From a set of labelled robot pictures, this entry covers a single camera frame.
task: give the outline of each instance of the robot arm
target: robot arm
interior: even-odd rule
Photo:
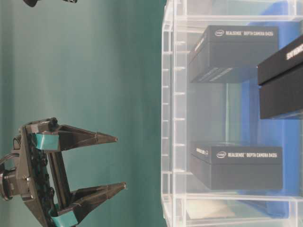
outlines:
[[[37,4],[37,1],[40,0],[23,0],[28,6],[34,7]],[[78,0],[63,0],[66,2],[77,3]]]
[[[13,139],[13,150],[0,159],[0,197],[9,201],[20,195],[43,227],[73,227],[91,211],[126,187],[126,183],[78,189],[71,192],[62,151],[117,142],[117,138],[68,125],[56,118],[30,122]],[[15,167],[4,163],[14,159]],[[49,164],[55,189],[50,186]],[[54,204],[56,194],[58,204]]]

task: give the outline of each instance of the teal backdrop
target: teal backdrop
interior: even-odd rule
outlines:
[[[126,181],[82,227],[163,227],[160,47],[165,0],[0,2],[0,155],[20,125],[46,117],[116,144],[64,153],[72,190]],[[0,226],[38,227],[20,197]]]

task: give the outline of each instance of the realsense depth camera d435 box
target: realsense depth camera d435 box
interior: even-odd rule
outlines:
[[[303,118],[303,36],[258,65],[260,117]]]
[[[278,50],[274,26],[208,26],[188,55],[193,83],[241,83]]]
[[[279,190],[282,148],[191,144],[190,171],[211,190]]]

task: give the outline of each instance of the box lid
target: box lid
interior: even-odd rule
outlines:
[[[276,26],[219,26],[206,28],[198,42],[188,55],[190,64],[194,57],[209,43],[278,43],[278,27]]]
[[[303,62],[303,35],[258,65],[258,84],[262,85]]]
[[[209,164],[281,164],[281,147],[203,145],[194,143],[191,153]]]

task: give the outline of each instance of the black object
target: black object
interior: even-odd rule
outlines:
[[[273,26],[208,26],[188,55],[192,83],[241,83],[278,50]]]
[[[303,36],[258,65],[261,119],[303,118]]]
[[[126,183],[79,189],[70,192],[61,151],[84,146],[116,142],[117,138],[68,125],[58,125],[56,118],[30,122],[22,126],[13,140],[12,154],[0,159],[0,195],[4,200],[21,195],[23,202],[44,227],[56,226],[52,217],[72,212],[80,223],[97,206],[123,190]],[[37,136],[54,136],[55,148],[46,150]],[[5,170],[4,162],[14,158],[15,167]],[[52,171],[55,190],[49,183],[46,166]],[[53,201],[57,194],[58,204]]]
[[[23,0],[28,6],[34,7],[40,0]],[[78,0],[63,0],[66,2],[77,3]]]
[[[211,190],[279,190],[282,148],[193,142],[190,171]]]

